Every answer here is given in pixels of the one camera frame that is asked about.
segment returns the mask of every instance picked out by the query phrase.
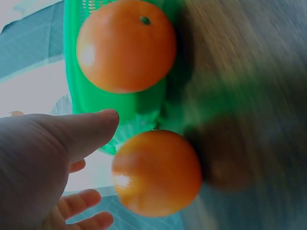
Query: orange fruit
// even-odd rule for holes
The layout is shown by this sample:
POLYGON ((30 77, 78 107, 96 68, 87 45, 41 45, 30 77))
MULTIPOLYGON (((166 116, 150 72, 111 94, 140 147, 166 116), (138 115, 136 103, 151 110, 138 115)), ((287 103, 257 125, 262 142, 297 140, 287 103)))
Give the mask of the orange fruit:
POLYGON ((121 203, 146 217, 164 217, 188 206, 202 183, 192 146, 163 130, 125 142, 114 157, 112 176, 121 203))
POLYGON ((11 116, 23 116, 24 113, 23 112, 20 112, 20 111, 12 111, 11 112, 11 116))
POLYGON ((118 0, 93 12, 82 25, 77 59, 86 78, 113 93, 139 92, 171 70, 177 52, 166 14, 142 0, 118 0))

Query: tile floor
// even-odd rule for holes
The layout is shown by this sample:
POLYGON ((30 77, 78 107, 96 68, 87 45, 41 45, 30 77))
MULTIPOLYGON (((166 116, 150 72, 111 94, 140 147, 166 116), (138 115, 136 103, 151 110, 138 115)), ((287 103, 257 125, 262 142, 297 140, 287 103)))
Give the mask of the tile floor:
POLYGON ((109 230, 184 230, 180 213, 164 218, 142 217, 123 207, 115 195, 103 197, 97 206, 69 219, 67 222, 74 223, 100 211, 108 211, 113 214, 114 223, 109 230))

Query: finger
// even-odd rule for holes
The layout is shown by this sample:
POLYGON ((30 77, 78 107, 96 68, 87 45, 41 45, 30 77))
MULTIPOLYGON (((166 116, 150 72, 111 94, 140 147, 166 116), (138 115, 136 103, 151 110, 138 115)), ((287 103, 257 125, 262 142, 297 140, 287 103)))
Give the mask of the finger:
POLYGON ((81 169, 84 169, 85 167, 85 160, 77 161, 75 163, 71 164, 71 168, 69 169, 69 173, 75 173, 77 171, 80 171, 81 169))
POLYGON ((45 128, 62 143, 71 162, 84 159, 113 137, 119 122, 113 109, 98 113, 56 116, 45 128))
POLYGON ((107 212, 100 212, 78 223, 68 225, 68 230, 106 230, 112 224, 112 215, 107 212))
POLYGON ((67 220, 97 205, 100 200, 101 196, 96 190, 88 189, 78 194, 62 196, 58 202, 58 209, 63 218, 67 220))

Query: green plastic basket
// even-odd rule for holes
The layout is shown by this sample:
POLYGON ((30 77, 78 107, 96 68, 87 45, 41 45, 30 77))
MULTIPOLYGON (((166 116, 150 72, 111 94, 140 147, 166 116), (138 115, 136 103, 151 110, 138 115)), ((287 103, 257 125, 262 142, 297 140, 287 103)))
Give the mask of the green plastic basket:
MULTIPOLYGON (((148 90, 113 94, 103 91, 83 75, 77 62, 76 42, 79 29, 91 11, 102 7, 110 0, 65 0, 64 55, 72 107, 75 114, 92 113, 106 108, 115 109, 120 116, 118 129, 111 141, 102 147, 104 152, 114 155, 130 137, 157 126, 157 119, 165 101, 166 79, 148 90)), ((171 0, 149 0, 160 7, 170 18, 175 19, 176 10, 171 0)))

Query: wooden table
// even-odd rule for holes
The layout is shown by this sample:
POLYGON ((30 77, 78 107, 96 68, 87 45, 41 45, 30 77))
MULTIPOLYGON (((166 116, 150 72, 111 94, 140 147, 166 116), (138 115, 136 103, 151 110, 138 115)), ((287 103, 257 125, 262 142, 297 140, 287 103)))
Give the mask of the wooden table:
POLYGON ((186 0, 177 29, 162 128, 203 165, 187 229, 307 229, 307 1, 186 0))

